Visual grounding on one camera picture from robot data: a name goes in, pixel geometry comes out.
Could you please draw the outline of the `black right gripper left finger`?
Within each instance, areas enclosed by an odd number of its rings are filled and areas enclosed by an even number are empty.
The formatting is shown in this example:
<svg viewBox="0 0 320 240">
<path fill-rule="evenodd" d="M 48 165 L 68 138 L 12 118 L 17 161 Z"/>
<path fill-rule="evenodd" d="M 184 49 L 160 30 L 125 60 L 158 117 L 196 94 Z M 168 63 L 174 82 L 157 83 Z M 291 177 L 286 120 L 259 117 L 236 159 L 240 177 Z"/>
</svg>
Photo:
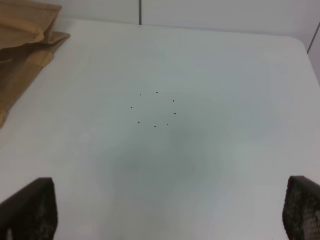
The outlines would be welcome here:
<svg viewBox="0 0 320 240">
<path fill-rule="evenodd" d="M 58 206 L 52 178 L 38 178 L 0 204 L 2 240 L 53 240 Z"/>
</svg>

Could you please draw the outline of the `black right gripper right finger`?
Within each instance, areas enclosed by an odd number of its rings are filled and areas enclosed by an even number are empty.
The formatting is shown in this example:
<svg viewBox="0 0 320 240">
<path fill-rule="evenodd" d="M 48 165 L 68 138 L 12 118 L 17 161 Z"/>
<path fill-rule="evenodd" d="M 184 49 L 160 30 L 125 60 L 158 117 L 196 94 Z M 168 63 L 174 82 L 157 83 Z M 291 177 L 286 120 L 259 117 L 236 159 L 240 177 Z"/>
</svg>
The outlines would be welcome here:
<svg viewBox="0 0 320 240">
<path fill-rule="evenodd" d="M 290 240 L 320 238 L 320 185 L 304 176 L 288 180 L 282 222 Z"/>
</svg>

